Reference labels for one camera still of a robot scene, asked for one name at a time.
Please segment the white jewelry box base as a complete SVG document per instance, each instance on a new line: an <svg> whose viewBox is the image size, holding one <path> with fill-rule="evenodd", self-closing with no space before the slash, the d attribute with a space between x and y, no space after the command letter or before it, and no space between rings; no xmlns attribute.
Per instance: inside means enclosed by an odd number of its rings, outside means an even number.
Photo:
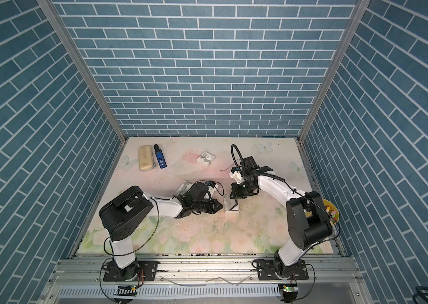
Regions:
<svg viewBox="0 0 428 304"><path fill-rule="evenodd" d="M224 206L224 210L227 214L238 214L240 212L240 208L238 204Z"/></svg>

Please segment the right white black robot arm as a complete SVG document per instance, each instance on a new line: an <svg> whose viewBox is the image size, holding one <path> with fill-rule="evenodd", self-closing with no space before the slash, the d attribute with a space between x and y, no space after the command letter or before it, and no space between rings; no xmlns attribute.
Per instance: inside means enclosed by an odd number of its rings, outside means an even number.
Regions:
<svg viewBox="0 0 428 304"><path fill-rule="evenodd" d="M234 180L231 199L241 200L264 191L285 206L289 239L275 253L278 268L295 265L312 247L332 235L330 215L319 193L296 189L270 167L260 167L253 157L234 160L230 177Z"/></svg>

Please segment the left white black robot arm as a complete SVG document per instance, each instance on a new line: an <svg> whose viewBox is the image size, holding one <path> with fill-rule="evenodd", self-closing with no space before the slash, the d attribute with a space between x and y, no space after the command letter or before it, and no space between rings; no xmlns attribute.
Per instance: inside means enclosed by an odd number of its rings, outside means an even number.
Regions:
<svg viewBox="0 0 428 304"><path fill-rule="evenodd" d="M217 190L215 181L197 181L184 193L161 198L145 193L139 186L132 186L99 211L103 227L109 233L111 252L120 270L137 267L133 242L130 235L149 216L182 219L192 214L216 214L223 205L212 197Z"/></svg>

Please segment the beige zippered pencil case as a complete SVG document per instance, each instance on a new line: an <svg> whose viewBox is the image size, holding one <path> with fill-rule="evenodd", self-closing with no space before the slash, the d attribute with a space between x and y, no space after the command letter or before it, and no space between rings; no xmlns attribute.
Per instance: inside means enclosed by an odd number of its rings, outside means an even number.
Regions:
<svg viewBox="0 0 428 304"><path fill-rule="evenodd" d="M153 149L150 145L139 147L138 152L139 169L142 172L150 171L154 168Z"/></svg>

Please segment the yellow pen cup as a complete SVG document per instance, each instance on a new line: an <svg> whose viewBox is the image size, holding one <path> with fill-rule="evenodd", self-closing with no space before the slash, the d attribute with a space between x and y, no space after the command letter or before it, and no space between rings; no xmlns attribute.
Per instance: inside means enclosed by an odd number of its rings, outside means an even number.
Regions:
<svg viewBox="0 0 428 304"><path fill-rule="evenodd" d="M340 214L337 207L329 200L323 199L322 201L323 201L326 213L330 215L331 225L335 225L336 223L338 223L340 219Z"/></svg>

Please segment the aluminium front rail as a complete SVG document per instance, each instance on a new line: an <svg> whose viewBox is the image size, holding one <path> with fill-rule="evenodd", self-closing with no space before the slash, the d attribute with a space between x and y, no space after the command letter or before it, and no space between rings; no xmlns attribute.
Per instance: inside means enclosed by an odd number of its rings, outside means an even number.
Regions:
<svg viewBox="0 0 428 304"><path fill-rule="evenodd" d="M59 262L40 303L370 303L353 258L307 255L276 275L268 255L140 254L140 272L114 275L101 255Z"/></svg>

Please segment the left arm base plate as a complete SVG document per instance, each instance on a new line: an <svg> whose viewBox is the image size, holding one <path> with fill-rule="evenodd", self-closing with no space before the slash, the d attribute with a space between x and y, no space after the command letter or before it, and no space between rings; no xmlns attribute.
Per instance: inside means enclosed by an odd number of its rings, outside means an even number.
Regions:
<svg viewBox="0 0 428 304"><path fill-rule="evenodd" d="M157 270L158 270L157 261L138 261L136 260L129 266L126 266L124 269L121 269L117 266L116 262L113 260L107 262L103 267L103 281L105 282L127 282L127 281L137 281L137 282L146 282L154 281Z"/></svg>

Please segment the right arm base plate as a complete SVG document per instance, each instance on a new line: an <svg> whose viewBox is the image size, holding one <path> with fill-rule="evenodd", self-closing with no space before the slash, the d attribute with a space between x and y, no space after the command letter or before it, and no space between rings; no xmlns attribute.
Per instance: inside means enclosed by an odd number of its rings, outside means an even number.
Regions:
<svg viewBox="0 0 428 304"><path fill-rule="evenodd" d="M281 260L255 259L251 265L256 269L260 281L308 280L308 270L304 260L286 266Z"/></svg>

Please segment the aluminium corner post right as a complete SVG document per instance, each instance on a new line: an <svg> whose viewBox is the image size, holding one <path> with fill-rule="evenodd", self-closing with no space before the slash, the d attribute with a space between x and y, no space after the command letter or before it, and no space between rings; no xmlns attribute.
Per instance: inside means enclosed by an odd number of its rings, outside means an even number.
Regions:
<svg viewBox="0 0 428 304"><path fill-rule="evenodd" d="M354 11L349 19L348 26L345 29L340 43L334 53L334 58L331 60L331 63L327 69L323 82L318 90L316 98L308 112L308 116L302 126L302 129L299 133L298 140L302 143L308 136L310 128L316 118L316 115L321 108L324 98L327 95L327 92L332 84L332 81L336 75L336 72L344 59L344 55L346 54L348 47L354 37L354 34L363 18L364 13L366 12L368 5L370 4L370 0L361 0L358 1Z"/></svg>

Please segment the aluminium corner post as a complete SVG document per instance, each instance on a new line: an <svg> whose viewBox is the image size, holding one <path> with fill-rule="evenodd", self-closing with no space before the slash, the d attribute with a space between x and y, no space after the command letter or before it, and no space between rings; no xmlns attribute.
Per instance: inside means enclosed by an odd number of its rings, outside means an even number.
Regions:
<svg viewBox="0 0 428 304"><path fill-rule="evenodd" d="M346 54L348 47L354 37L354 34L363 18L364 13L366 12L368 5L370 4L370 0L361 0L358 1L354 11L349 19L348 26L345 29L340 43L334 53L334 58L331 60L331 63L327 69L323 82L318 90L316 98L308 112L308 116L302 126L302 129L299 133L298 140L302 143L308 136L310 128L316 118L316 115L321 108L324 98L327 95L327 92L332 84L332 81L336 75L336 72L344 59L344 55Z"/></svg>
<svg viewBox="0 0 428 304"><path fill-rule="evenodd" d="M58 14L53 2L49 0L37 0L37 3L40 9L45 14L46 18L48 19L48 22L51 24L52 28L54 29L55 33L57 34L64 48L66 49L68 55L72 59L72 62L74 63L77 70L81 74L87 87L91 90L92 95L96 99L97 104L105 114L110 125L112 126L113 130L118 136L119 140L121 141L122 144L125 144L127 141L127 137L123 129L120 127L118 120L114 116L96 80L94 79L92 73L90 72L76 44L74 43L73 38L71 37L65 23L63 22L60 15Z"/></svg>

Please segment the aluminium corner post left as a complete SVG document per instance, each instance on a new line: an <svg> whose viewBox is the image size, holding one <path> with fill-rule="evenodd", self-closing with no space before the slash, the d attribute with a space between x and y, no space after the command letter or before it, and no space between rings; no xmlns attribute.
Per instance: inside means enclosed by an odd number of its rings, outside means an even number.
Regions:
<svg viewBox="0 0 428 304"><path fill-rule="evenodd" d="M77 70L81 74L87 87L91 90L92 95L96 99L97 104L105 114L110 125L112 126L113 130L118 136L119 140L121 141L122 144L125 144L127 141L127 137L123 129L120 127L118 120L114 116L96 80L94 79L92 73L90 72L76 44L74 43L73 38L71 37L65 23L63 22L60 15L58 14L53 2L49 0L37 0L37 3L40 9L45 14L46 18L48 19L48 22L51 24L52 28L54 29L55 33L57 34L64 48L66 49L68 55L72 59L72 62L74 63Z"/></svg>

